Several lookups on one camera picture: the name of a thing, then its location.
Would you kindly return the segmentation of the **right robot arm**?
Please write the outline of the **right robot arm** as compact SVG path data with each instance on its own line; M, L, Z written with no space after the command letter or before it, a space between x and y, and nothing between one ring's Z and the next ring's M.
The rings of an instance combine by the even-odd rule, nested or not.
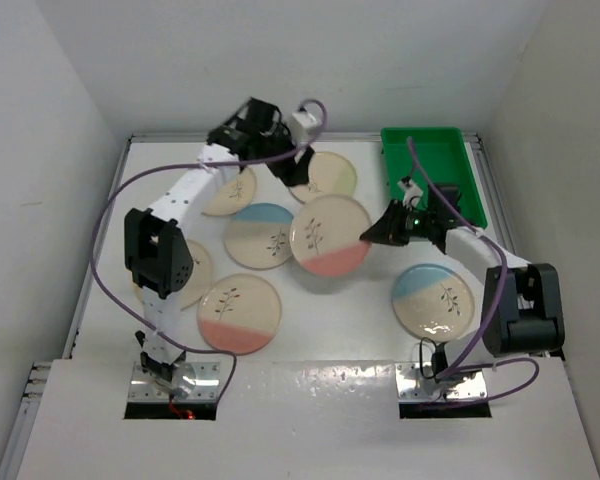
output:
M426 239L483 284L478 329L462 339L437 344L431 379L440 382L472 363L484 368L493 359L560 350L566 334L556 268L510 253L466 220L457 185L430 186L423 209L416 207L421 191L412 179L405 177L399 185L403 198L390 201L360 239L388 246Z

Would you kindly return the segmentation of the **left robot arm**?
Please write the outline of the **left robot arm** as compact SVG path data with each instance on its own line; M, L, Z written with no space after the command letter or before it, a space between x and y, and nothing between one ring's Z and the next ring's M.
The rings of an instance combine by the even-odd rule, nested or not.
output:
M274 104L248 99L208 132L192 166L158 200L126 214L125 266L141 291L147 329L139 338L140 362L160 380L173 383L186 359L175 340L180 293L195 271L187 231L215 194L250 165L266 165L286 186L308 182L311 144L327 121L325 114L310 113L309 104L283 116Z

